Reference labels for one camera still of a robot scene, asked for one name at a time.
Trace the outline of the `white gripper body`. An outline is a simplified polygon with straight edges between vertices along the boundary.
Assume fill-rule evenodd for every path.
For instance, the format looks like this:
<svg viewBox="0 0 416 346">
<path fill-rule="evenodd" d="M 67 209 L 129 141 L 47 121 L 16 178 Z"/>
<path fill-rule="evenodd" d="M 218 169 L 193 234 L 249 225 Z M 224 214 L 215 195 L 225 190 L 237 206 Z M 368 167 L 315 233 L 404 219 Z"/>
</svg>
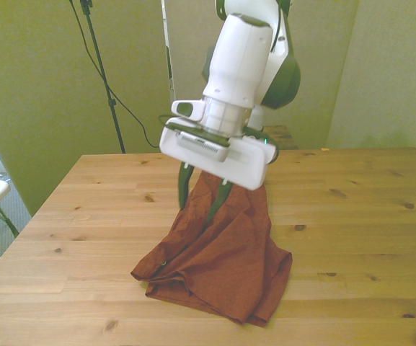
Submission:
<svg viewBox="0 0 416 346">
<path fill-rule="evenodd" d="M 235 185 L 256 190 L 275 159 L 276 146 L 262 131 L 244 127 L 240 136 L 224 138 L 188 124 L 166 124 L 162 153 Z"/>
</svg>

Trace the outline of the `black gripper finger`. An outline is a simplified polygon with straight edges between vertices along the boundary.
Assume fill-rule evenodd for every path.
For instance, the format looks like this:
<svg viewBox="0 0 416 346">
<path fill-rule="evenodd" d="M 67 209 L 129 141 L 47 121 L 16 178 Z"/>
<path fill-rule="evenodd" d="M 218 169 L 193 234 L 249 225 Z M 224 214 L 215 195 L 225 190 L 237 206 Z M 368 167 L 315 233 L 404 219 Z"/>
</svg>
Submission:
<svg viewBox="0 0 416 346">
<path fill-rule="evenodd" d="M 215 216 L 219 208 L 226 202 L 231 192 L 232 187 L 233 187 L 232 182 L 226 179 L 221 180 L 218 186 L 218 194 L 216 196 L 216 199 L 214 200 L 212 206 L 210 207 L 210 210 L 208 211 L 206 223 L 209 223 L 212 220 L 212 218 Z"/>
<path fill-rule="evenodd" d="M 189 182 L 194 170 L 194 166 L 190 164 L 181 164 L 179 173 L 178 173 L 178 202 L 180 209 L 183 210 L 188 196 L 189 191 Z"/>
</svg>

